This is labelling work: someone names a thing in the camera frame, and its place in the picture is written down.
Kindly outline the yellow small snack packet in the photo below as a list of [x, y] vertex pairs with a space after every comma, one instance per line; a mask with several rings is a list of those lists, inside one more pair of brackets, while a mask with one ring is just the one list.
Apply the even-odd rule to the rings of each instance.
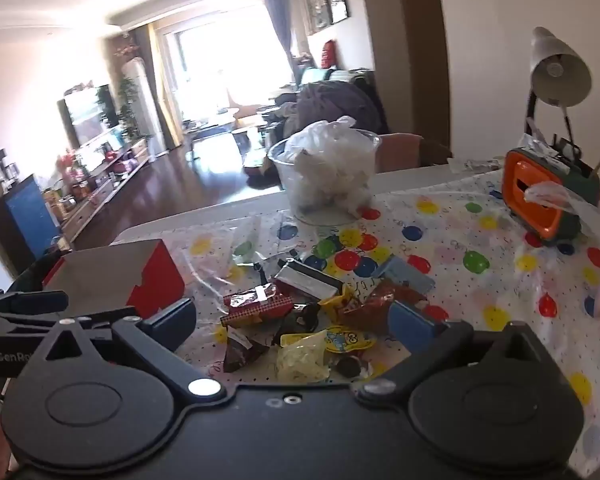
[[320, 300], [318, 305], [334, 324], [343, 325], [347, 322], [348, 317], [362, 307], [363, 304], [355, 296], [355, 293], [347, 285], [344, 285], [341, 292], [337, 292], [335, 296], [330, 298]]

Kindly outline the brown chip bag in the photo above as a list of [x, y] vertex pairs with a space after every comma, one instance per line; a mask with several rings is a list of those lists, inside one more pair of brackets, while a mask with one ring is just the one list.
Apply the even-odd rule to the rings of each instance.
[[336, 308], [335, 323], [376, 335], [388, 335], [389, 309], [396, 301], [410, 307], [428, 304], [427, 297], [410, 286], [383, 280], [364, 301], [351, 297], [342, 307]]

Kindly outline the dark brown triangular snack packet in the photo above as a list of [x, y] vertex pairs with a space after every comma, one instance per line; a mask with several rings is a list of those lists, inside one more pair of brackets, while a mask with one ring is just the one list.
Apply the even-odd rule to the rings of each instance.
[[268, 352], [268, 346], [254, 341], [237, 328], [227, 330], [226, 350], [223, 360], [225, 373], [234, 373], [243, 367], [256, 362]]

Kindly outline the red cardboard box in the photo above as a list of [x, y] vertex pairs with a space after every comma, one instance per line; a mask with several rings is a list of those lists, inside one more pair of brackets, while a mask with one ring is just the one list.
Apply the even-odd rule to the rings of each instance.
[[185, 294], [183, 278], [162, 240], [69, 252], [43, 286], [67, 294], [70, 316], [130, 307], [141, 318], [150, 318]]

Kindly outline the red checkered snack packet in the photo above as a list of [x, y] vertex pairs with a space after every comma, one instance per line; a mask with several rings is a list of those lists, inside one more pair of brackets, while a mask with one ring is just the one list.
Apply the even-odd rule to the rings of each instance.
[[245, 327], [284, 318], [293, 308], [292, 299], [274, 283], [259, 285], [223, 298], [227, 314], [220, 318], [224, 327]]

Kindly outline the long tv console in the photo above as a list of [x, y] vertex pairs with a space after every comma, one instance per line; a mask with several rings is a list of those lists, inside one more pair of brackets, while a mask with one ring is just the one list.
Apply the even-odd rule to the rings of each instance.
[[68, 217], [60, 222], [68, 242], [73, 243], [99, 211], [148, 164], [149, 150], [146, 140], [126, 144], [112, 159], [105, 159], [92, 172], [94, 190], [76, 200], [76, 206], [68, 213]]

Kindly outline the clear tub with plastic bag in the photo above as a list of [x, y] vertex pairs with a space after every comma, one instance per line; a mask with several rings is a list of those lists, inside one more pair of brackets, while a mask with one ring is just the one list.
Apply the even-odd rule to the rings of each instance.
[[342, 116], [314, 122], [268, 150], [291, 212], [309, 226], [343, 226], [370, 206], [378, 134]]

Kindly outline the white desk lamp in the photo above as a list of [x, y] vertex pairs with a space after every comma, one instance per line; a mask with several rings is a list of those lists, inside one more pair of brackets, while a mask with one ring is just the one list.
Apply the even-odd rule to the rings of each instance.
[[530, 92], [526, 117], [533, 119], [538, 101], [562, 111], [568, 138], [573, 134], [568, 108], [582, 103], [592, 90], [592, 75], [572, 47], [545, 27], [535, 27], [531, 37]]

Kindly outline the balloon birthday tablecloth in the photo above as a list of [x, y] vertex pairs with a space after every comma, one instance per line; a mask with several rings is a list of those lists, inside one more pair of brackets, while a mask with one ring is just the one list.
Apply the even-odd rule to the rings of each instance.
[[196, 302], [198, 325], [180, 355], [209, 375], [272, 382], [277, 351], [234, 372], [222, 361], [222, 299], [256, 286], [298, 258], [365, 299], [383, 270], [413, 274], [427, 314], [461, 318], [479, 330], [528, 323], [576, 390], [584, 428], [570, 458], [582, 476], [600, 474], [600, 235], [544, 245], [513, 217], [490, 172], [377, 195], [350, 223], [309, 226], [284, 205], [214, 207], [128, 229], [122, 242], [163, 240]]

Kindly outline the yellow minion snack packet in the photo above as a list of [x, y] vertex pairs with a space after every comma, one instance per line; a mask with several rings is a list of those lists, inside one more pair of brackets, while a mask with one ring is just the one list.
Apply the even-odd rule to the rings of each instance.
[[348, 354], [373, 348], [377, 337], [365, 330], [332, 325], [325, 332], [326, 350], [333, 354]]

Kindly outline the coffee table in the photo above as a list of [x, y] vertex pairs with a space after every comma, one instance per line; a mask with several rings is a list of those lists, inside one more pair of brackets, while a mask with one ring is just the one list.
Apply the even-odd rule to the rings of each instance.
[[193, 120], [186, 119], [183, 122], [183, 134], [186, 148], [188, 149], [188, 160], [196, 160], [196, 143], [202, 140], [218, 136], [219, 134], [231, 133], [236, 124], [235, 115], [237, 107], [222, 108], [219, 114], [208, 119]]

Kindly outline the pale yellow snack packet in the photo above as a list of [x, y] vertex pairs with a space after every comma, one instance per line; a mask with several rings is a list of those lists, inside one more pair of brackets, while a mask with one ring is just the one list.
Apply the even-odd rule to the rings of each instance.
[[329, 378], [325, 363], [326, 332], [285, 334], [280, 337], [276, 356], [276, 376], [284, 384], [316, 384]]

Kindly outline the silver black snack packet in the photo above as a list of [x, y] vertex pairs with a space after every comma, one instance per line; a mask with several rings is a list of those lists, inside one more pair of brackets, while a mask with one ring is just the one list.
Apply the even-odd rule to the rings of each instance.
[[339, 296], [343, 291], [342, 281], [292, 259], [288, 259], [273, 276], [273, 281], [317, 301]]

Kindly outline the purple clothes pile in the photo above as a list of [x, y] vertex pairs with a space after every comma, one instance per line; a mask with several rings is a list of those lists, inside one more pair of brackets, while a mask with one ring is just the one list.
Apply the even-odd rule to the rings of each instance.
[[388, 132], [387, 119], [375, 87], [364, 78], [352, 81], [328, 80], [306, 84], [279, 105], [286, 139], [314, 122], [336, 122], [348, 116], [355, 128], [373, 133]]

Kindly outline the grey blue snack packet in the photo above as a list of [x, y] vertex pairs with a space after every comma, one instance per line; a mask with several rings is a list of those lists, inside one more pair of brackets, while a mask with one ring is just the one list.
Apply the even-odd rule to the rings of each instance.
[[421, 295], [434, 289], [436, 282], [398, 256], [391, 255], [375, 272], [376, 278], [385, 278], [393, 284], [407, 286]]

